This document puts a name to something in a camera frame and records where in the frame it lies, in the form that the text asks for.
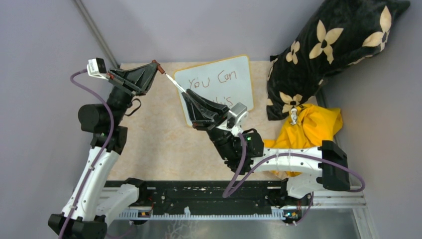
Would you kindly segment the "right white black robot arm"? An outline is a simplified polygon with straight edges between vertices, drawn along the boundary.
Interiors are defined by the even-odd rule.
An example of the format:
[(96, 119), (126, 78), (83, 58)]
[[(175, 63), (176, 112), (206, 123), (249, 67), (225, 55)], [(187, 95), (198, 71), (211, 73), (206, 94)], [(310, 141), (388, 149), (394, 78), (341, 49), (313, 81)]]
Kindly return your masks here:
[(305, 195), (327, 189), (351, 189), (346, 154), (333, 142), (302, 149), (267, 148), (255, 129), (243, 130), (247, 106), (232, 107), (208, 100), (187, 89), (181, 93), (192, 127), (205, 131), (224, 163), (234, 172), (223, 192), (230, 197), (254, 172), (293, 171), (299, 175), (287, 180), (280, 192), (281, 201), (293, 205)]

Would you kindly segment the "white marker pen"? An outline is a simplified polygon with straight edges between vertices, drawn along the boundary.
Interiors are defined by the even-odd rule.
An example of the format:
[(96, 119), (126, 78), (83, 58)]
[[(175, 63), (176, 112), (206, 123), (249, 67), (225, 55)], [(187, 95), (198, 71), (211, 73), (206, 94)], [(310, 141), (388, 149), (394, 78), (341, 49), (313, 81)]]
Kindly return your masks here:
[(186, 93), (186, 90), (176, 80), (174, 80), (169, 74), (165, 73), (164, 75), (176, 86), (176, 88), (181, 93)]

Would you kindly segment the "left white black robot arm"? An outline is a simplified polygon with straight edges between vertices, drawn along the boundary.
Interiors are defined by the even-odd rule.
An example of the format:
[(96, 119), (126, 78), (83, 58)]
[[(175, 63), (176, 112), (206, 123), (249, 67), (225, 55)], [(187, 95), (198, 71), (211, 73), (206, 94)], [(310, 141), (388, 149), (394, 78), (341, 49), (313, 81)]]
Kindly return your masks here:
[(145, 181), (126, 179), (111, 197), (100, 201), (111, 169), (119, 159), (128, 129), (120, 125), (127, 110), (150, 89), (162, 72), (157, 61), (130, 70), (107, 69), (102, 58), (90, 59), (78, 72), (112, 84), (107, 100), (83, 105), (78, 112), (82, 131), (93, 135), (88, 159), (78, 183), (62, 211), (52, 214), (48, 226), (61, 239), (103, 239), (108, 226), (126, 208), (143, 206), (150, 200)]

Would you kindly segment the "yellow framed whiteboard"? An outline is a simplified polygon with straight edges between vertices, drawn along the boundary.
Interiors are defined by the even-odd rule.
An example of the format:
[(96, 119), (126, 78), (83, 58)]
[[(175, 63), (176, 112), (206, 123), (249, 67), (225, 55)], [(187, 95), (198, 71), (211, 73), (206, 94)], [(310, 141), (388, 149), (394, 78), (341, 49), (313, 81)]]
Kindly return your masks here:
[(243, 103), (254, 108), (249, 57), (245, 54), (200, 63), (174, 73), (174, 80), (185, 90), (232, 108)]

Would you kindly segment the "brown marker cap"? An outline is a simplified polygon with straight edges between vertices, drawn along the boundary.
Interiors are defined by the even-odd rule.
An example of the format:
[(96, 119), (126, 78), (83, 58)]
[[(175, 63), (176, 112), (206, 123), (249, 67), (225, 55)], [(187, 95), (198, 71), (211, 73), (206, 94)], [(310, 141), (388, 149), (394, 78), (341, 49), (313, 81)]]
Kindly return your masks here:
[(160, 65), (157, 66), (157, 69), (161, 74), (165, 74), (165, 70)]

